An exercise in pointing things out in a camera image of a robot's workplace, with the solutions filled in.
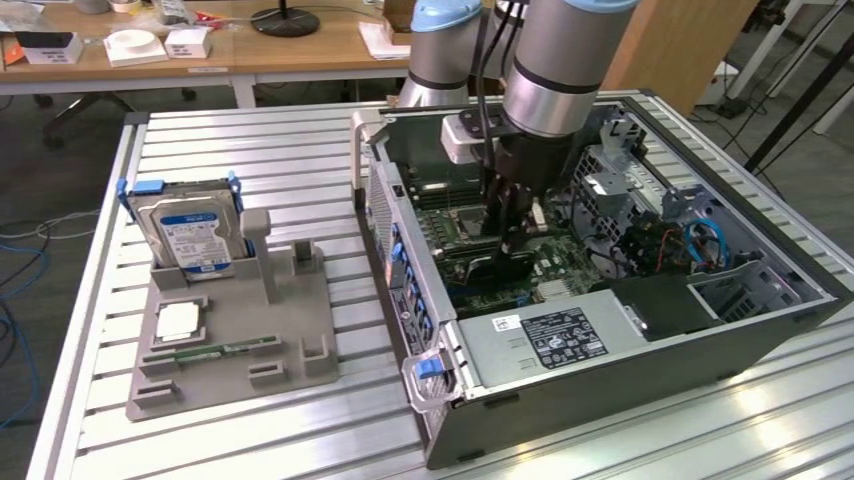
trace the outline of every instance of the black lamp base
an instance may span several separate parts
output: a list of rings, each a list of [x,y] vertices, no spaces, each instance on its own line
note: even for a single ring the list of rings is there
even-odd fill
[[[288,8],[288,16],[284,18],[279,12],[278,8],[268,8],[252,15],[255,30],[274,37],[302,37],[318,31],[320,19],[314,13]]]

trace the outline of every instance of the white box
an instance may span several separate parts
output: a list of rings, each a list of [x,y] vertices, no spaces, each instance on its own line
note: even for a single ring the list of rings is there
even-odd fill
[[[211,38],[206,28],[174,30],[166,39],[166,52],[172,58],[208,58]]]
[[[72,33],[70,38],[62,39],[62,41],[55,44],[55,47],[39,48],[26,47],[22,43],[22,50],[24,50],[27,61],[34,65],[68,65],[78,63],[80,55],[83,54],[83,40],[80,40],[80,35]]]
[[[160,39],[144,30],[122,30],[104,39],[111,67],[163,62],[170,57]]]
[[[721,62],[697,105],[717,105],[723,100],[726,89],[733,86],[737,76],[738,69],[733,65]]]

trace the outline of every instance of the hard drive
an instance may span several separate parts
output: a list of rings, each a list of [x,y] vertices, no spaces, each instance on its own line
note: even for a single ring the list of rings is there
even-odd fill
[[[232,262],[250,254],[240,234],[240,182],[136,182],[119,197],[143,231],[158,268],[179,267],[188,280],[231,276]]]

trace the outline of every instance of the blue cable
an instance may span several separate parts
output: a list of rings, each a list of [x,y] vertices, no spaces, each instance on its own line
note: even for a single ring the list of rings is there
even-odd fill
[[[721,249],[721,258],[723,259],[723,267],[729,268],[729,266],[730,266],[730,249],[726,246],[726,238],[723,236],[723,230],[721,230],[721,227],[718,226],[718,224],[715,222],[713,222],[711,220],[709,220],[707,218],[698,218],[697,220],[691,220],[685,225],[685,243],[689,246],[687,250],[689,250],[689,253],[691,254],[691,257],[694,257],[694,260],[697,261],[697,263],[705,263],[706,262],[706,260],[701,256],[699,252],[697,251],[697,247],[694,247],[694,242],[693,242],[694,239],[691,238],[691,227],[694,225],[703,225],[703,226],[709,227],[711,229],[711,231],[714,232],[715,237],[718,237],[718,248]]]
[[[44,253],[44,251],[42,250],[36,250],[32,248],[18,248],[18,247],[10,247],[8,245],[3,245],[0,244],[0,249],[2,250],[7,250],[10,252],[16,252],[16,253],[31,253],[34,255],[39,255],[39,259],[42,260],[42,268],[39,268],[39,271],[36,272],[36,274],[30,278],[30,280],[27,280],[20,287],[18,287],[15,290],[12,290],[10,293],[4,293],[0,295],[0,299],[3,300],[8,300],[10,298],[12,298],[15,295],[18,295],[19,293],[22,293],[24,290],[27,290],[27,288],[30,288],[30,286],[36,283],[36,281],[42,278],[42,276],[44,275],[44,272],[48,269],[48,257],[47,254]]]
[[[24,332],[22,332],[20,328],[18,328],[16,324],[6,318],[0,317],[0,322],[3,322],[7,327],[12,330],[14,334],[18,336],[18,340],[22,342],[22,346],[24,348],[24,357],[27,358],[27,365],[30,366],[30,380],[32,384],[32,390],[30,391],[30,399],[22,408],[12,414],[10,418],[0,423],[0,430],[3,430],[10,423],[12,423],[26,412],[32,408],[39,400],[39,373],[36,372],[36,362],[32,359],[32,353],[30,351],[30,345],[27,344],[27,337],[24,336]]]

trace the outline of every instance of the barcode sticker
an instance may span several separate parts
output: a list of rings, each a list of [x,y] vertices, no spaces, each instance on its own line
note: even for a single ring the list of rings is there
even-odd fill
[[[513,330],[522,326],[522,318],[519,315],[507,315],[506,317],[495,317],[493,319],[493,325],[495,325],[495,331],[503,332]]]

